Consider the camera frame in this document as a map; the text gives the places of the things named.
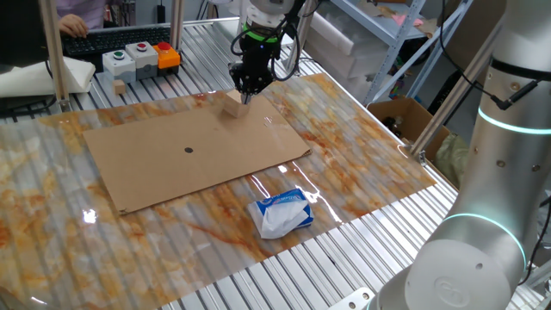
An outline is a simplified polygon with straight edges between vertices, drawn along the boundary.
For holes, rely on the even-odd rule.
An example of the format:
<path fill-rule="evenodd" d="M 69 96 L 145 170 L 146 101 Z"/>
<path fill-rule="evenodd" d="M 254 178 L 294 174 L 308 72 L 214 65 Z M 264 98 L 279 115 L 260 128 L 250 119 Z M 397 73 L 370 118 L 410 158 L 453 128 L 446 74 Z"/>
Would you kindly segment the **bare person hand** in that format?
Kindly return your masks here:
<path fill-rule="evenodd" d="M 85 21 L 73 14 L 61 17 L 58 25 L 61 33 L 67 34 L 72 38 L 86 38 L 89 31 Z"/>

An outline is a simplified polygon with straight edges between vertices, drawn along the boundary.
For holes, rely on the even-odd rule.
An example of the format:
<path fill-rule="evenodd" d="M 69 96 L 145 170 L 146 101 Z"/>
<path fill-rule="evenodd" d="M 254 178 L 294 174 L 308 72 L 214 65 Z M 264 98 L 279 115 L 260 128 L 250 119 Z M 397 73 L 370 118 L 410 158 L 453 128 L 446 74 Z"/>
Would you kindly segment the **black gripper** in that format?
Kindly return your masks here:
<path fill-rule="evenodd" d="M 274 81 L 268 63 L 275 51 L 275 43 L 262 43 L 251 37 L 238 41 L 243 53 L 240 62 L 228 66 L 235 90 L 241 95 L 241 102 L 248 104 L 252 97 L 261 93 Z"/>

